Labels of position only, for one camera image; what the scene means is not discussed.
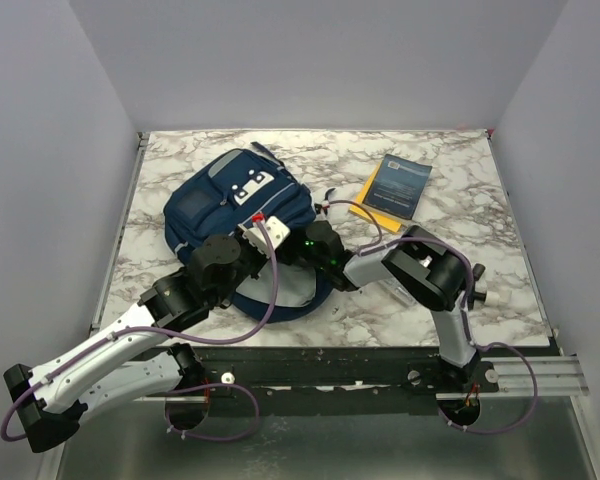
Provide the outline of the yellow notebook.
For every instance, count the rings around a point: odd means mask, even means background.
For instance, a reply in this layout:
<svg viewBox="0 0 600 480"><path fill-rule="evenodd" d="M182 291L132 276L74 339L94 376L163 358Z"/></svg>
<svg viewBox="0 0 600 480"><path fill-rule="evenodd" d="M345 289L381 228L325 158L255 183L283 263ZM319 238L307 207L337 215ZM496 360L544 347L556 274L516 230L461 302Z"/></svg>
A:
<svg viewBox="0 0 600 480"><path fill-rule="evenodd" d="M399 221L396 221L387 216L386 214L379 212L377 209L374 209L373 207L370 207L369 205L365 204L366 195L373 183L373 180L375 179L378 173L380 166L381 164L376 165L372 174L366 180L362 190L355 197L354 202L356 203L356 205L350 206L349 212L353 213L354 215L357 215L360 218L370 221L369 216L364 212L364 209L366 209L383 230L386 230L387 232L391 233L398 233L403 227L403 225Z"/></svg>

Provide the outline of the navy blue student backpack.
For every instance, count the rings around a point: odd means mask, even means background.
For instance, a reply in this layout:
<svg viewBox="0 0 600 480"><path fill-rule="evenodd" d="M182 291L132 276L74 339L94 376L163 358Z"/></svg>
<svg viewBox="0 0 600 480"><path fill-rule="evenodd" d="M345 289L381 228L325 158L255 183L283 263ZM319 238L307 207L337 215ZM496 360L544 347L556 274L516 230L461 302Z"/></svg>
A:
<svg viewBox="0 0 600 480"><path fill-rule="evenodd" d="M164 236L169 249L187 264L207 237L233 234L240 224L252 226L262 212L289 229L316 219L309 188L275 159L252 150L229 150L175 190L163 208ZM325 276L304 266L278 265L279 289L269 322L302 318L326 302L333 291Z"/></svg>

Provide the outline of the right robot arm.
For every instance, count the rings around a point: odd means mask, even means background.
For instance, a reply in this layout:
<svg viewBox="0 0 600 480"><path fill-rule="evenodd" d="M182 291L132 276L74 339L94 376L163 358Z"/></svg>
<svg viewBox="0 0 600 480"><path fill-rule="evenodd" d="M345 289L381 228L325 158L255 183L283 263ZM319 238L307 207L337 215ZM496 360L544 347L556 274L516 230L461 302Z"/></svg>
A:
<svg viewBox="0 0 600 480"><path fill-rule="evenodd" d="M326 220L294 229L279 248L289 264L315 269L338 291L397 280L413 299L431 312L444 362L440 379L460 392L476 380L478 358L468 328L468 298L474 275L468 259L425 229L411 227L385 245L355 253L343 246Z"/></svg>

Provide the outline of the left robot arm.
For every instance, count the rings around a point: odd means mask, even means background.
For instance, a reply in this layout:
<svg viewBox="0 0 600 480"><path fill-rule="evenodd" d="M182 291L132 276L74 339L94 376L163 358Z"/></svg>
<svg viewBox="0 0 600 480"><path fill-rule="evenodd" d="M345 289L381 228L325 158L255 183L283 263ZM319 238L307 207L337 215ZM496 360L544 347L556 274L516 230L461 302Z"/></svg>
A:
<svg viewBox="0 0 600 480"><path fill-rule="evenodd" d="M201 367L187 329L226 307L236 288L266 264L289 229L272 220L213 235L194 250L187 266L156 281L107 328L57 358L35 366L16 364L4 374L13 404L0 427L14 441L9 420L17 416L35 453L71 438L99 414L136 398L176 391L194 393Z"/></svg>

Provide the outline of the clear plastic pencil case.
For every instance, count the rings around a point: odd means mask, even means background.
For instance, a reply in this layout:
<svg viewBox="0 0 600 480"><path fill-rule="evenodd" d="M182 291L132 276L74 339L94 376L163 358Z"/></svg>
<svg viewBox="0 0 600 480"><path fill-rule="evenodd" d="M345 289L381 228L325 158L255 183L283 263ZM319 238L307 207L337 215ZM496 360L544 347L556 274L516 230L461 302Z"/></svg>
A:
<svg viewBox="0 0 600 480"><path fill-rule="evenodd" d="M417 305L416 300L395 279L381 280L379 285L396 301L407 308Z"/></svg>

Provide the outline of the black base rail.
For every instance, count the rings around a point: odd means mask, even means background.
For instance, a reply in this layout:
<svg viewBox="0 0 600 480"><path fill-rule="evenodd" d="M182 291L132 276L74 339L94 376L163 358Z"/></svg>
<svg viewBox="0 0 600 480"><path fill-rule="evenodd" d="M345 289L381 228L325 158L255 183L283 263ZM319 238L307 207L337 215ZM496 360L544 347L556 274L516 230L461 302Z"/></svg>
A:
<svg viewBox="0 0 600 480"><path fill-rule="evenodd" d="M406 413L435 416L440 408L467 413L462 402L475 388L481 399L519 390L559 354L550 343L514 355L503 347L482 354L458 379L433 347L157 348L114 370L80 398L88 420L145 398L164 401L177 424L195 425L206 415L338 416Z"/></svg>

